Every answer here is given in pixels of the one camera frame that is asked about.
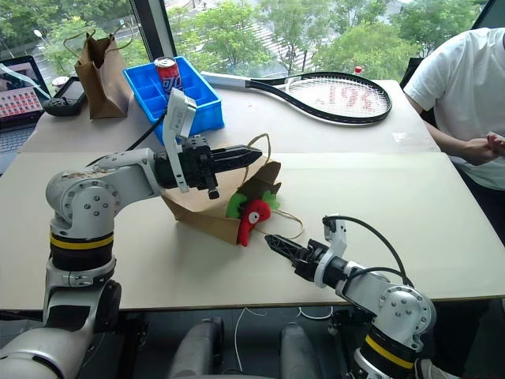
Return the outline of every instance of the white table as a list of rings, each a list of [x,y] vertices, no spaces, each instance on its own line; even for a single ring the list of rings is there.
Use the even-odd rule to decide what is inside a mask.
[[[393,107],[382,122],[342,126],[314,119],[260,92],[218,88],[225,127],[204,134],[213,146],[247,144],[269,133],[273,152],[439,152],[421,118],[396,81],[377,81]],[[75,118],[44,114],[20,152],[116,152],[129,147],[149,127],[134,98],[127,118],[89,120],[88,108]],[[163,147],[151,135],[140,147]]]
[[[49,179],[83,167],[92,153],[21,153],[0,179],[0,309],[42,308],[52,210]],[[505,295],[505,251],[483,212],[442,153],[279,154],[282,208],[300,217],[298,239],[324,241],[321,218],[339,212],[382,232],[416,287],[437,299]],[[320,192],[315,192],[314,183]],[[274,216],[263,229],[296,234]],[[376,237],[348,224],[345,258],[395,263]],[[247,249],[176,222],[160,198],[130,205],[116,218],[114,279],[124,310],[340,303],[293,274],[290,262],[254,233]]]

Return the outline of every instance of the soda can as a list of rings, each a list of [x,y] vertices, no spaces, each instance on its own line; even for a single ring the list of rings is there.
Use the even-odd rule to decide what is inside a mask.
[[[155,68],[158,71],[159,79],[163,85],[163,91],[170,95],[173,87],[182,91],[181,74],[175,59],[170,57],[161,57],[155,60]]]

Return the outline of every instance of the white t-shirt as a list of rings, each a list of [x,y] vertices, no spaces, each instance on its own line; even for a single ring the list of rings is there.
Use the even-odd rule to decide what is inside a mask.
[[[404,91],[424,110],[435,107],[440,131],[468,141],[505,136],[505,28],[476,29],[449,39],[417,67]],[[474,166],[453,162],[475,182],[505,190],[505,158]]]

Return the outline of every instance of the laptop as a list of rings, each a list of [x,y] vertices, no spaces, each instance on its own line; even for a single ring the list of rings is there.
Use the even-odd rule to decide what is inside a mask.
[[[0,61],[0,174],[30,137],[51,97],[32,56]]]

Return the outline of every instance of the hand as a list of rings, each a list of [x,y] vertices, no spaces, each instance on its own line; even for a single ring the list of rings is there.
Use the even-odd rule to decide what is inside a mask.
[[[488,138],[489,146],[491,150],[497,152],[500,156],[505,156],[505,141],[495,134],[488,134],[486,136]]]
[[[474,166],[480,166],[498,158],[499,153],[492,148],[486,138],[474,138],[465,142],[461,157]]]

